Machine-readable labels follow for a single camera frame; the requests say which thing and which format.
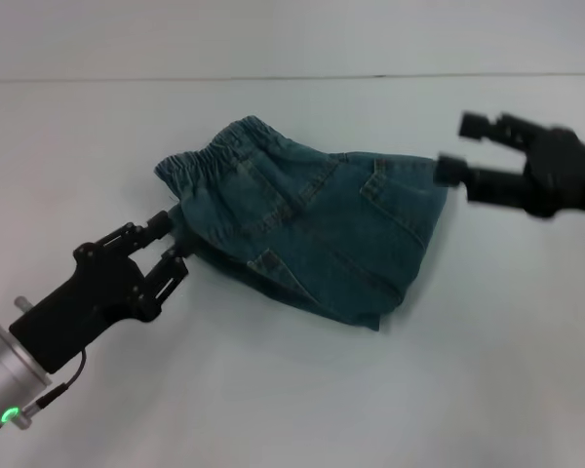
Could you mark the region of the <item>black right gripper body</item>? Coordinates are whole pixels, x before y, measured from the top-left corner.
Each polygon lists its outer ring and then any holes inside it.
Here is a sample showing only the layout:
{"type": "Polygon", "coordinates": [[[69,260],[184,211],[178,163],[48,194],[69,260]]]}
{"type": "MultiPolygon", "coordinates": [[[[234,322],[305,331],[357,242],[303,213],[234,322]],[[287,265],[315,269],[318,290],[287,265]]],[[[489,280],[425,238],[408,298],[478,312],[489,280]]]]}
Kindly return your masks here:
{"type": "Polygon", "coordinates": [[[527,192],[522,209],[551,218],[563,210],[585,212],[585,143],[568,128],[533,126],[521,131],[527,192]]]}

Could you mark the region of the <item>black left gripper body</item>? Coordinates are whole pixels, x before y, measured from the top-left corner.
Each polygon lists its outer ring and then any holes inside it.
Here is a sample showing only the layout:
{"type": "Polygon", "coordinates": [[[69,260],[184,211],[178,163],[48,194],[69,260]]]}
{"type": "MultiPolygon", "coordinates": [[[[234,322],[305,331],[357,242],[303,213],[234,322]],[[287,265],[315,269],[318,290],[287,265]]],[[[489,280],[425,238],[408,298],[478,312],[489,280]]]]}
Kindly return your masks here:
{"type": "Polygon", "coordinates": [[[9,326],[9,332],[49,374],[122,320],[149,323],[162,312],[131,252],[86,243],[60,287],[9,326]]]}

